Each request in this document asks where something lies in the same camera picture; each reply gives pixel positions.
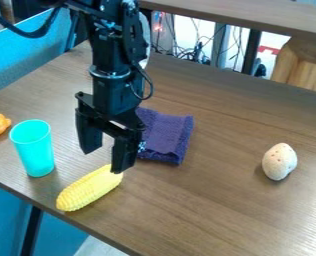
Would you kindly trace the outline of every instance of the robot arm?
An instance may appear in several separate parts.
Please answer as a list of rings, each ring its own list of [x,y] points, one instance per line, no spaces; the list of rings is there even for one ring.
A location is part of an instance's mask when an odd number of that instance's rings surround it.
[[[76,94],[80,147],[89,154],[102,147],[103,133],[110,135],[114,138],[112,172],[121,173],[134,165],[137,153],[143,147],[145,125],[135,110],[142,100],[153,94],[153,83],[139,64],[147,62],[150,40],[144,38],[145,26],[141,22],[138,1],[40,0],[40,3],[84,13],[93,50],[93,63],[89,69],[93,77],[93,94]],[[43,36],[57,10],[45,23],[46,27],[32,33],[22,32],[23,36]],[[17,33],[17,28],[12,25],[4,26]],[[146,98],[145,80],[151,89]]]

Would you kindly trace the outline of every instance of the table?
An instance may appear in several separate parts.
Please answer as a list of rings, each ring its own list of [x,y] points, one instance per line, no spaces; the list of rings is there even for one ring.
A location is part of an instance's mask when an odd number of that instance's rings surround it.
[[[252,75],[261,31],[316,41],[316,6],[291,0],[141,0],[140,6],[251,28],[242,73]]]
[[[139,160],[113,192],[73,212],[55,208],[68,184],[110,162],[111,139],[81,152],[74,94],[90,91],[83,44],[0,91],[14,123],[52,126],[56,170],[26,176],[7,134],[0,137],[0,187],[129,254],[316,255],[316,93],[154,55],[156,94],[143,106],[192,114],[195,130],[183,165]],[[273,182],[260,162],[286,142],[299,167]]]

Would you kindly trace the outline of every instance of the cup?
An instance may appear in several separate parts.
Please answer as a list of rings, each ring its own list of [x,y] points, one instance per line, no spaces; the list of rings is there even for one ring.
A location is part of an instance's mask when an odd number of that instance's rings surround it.
[[[29,176],[43,177],[55,168],[51,127],[47,122],[21,122],[12,128],[9,138]]]

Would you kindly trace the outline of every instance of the purple cloth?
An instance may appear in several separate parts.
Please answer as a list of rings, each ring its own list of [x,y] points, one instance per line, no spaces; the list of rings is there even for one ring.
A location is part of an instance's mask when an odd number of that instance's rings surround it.
[[[188,149],[194,118],[165,115],[147,108],[138,108],[136,112],[146,125],[143,133],[146,147],[138,157],[181,164]]]

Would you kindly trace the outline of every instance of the corn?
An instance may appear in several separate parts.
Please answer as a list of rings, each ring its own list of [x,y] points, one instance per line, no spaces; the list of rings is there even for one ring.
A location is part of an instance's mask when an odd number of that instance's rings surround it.
[[[123,174],[114,174],[110,170],[111,165],[105,165],[66,187],[57,197],[57,209],[66,212],[79,210],[117,187]]]

